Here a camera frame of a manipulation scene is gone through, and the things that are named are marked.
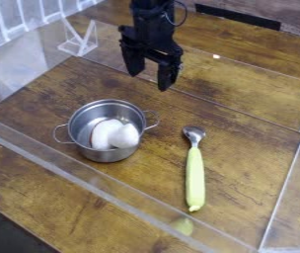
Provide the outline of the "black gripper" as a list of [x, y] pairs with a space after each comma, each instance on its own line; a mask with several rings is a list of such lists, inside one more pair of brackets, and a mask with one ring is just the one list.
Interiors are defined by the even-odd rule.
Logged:
[[133, 24], [121, 25], [120, 47], [128, 72], [145, 70], [145, 59], [157, 63], [157, 89], [165, 91], [180, 71], [182, 49], [173, 41], [174, 0], [132, 0]]

